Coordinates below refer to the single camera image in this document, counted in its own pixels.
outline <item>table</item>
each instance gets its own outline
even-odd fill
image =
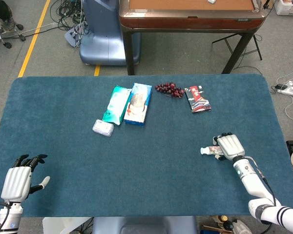
[[[241,35],[223,74],[233,69],[265,19],[260,0],[120,0],[128,75],[134,75],[132,34],[135,32],[238,33]]]
[[[115,85],[202,85],[212,110],[193,114],[185,98],[153,92],[144,127],[92,131]],[[262,76],[28,77],[11,86],[0,123],[0,194],[22,155],[47,154],[22,203],[23,216],[248,215],[247,194],[229,161],[202,156],[223,132],[237,134],[276,197],[293,207],[293,169]]]

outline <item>table leg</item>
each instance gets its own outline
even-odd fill
[[[248,45],[250,40],[252,39],[254,33],[241,33],[241,39],[239,40],[236,48],[233,51],[233,54],[231,55],[230,59],[228,60],[222,74],[229,74],[233,67],[235,66],[236,62],[238,62],[241,54],[245,50],[245,47]]]
[[[123,40],[124,40],[124,49],[125,49],[125,57],[127,64],[127,73],[129,76],[135,75],[135,68],[133,64],[133,47],[132,47],[132,33],[131,32],[123,32]]]

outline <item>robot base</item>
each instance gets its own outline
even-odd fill
[[[133,61],[138,63],[141,50],[141,33],[132,35]],[[90,32],[83,36],[80,58],[91,65],[126,65],[122,34],[117,37],[96,35]]]
[[[196,234],[194,216],[96,217],[94,234]]]

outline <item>power strip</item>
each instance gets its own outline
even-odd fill
[[[293,82],[292,81],[289,81],[286,84],[277,84],[274,88],[277,90],[278,93],[293,96]]]

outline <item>grape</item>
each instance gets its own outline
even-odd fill
[[[176,87],[174,82],[166,82],[163,84],[158,84],[155,86],[157,92],[164,93],[167,96],[171,95],[172,97],[182,98],[184,90],[182,88]]]

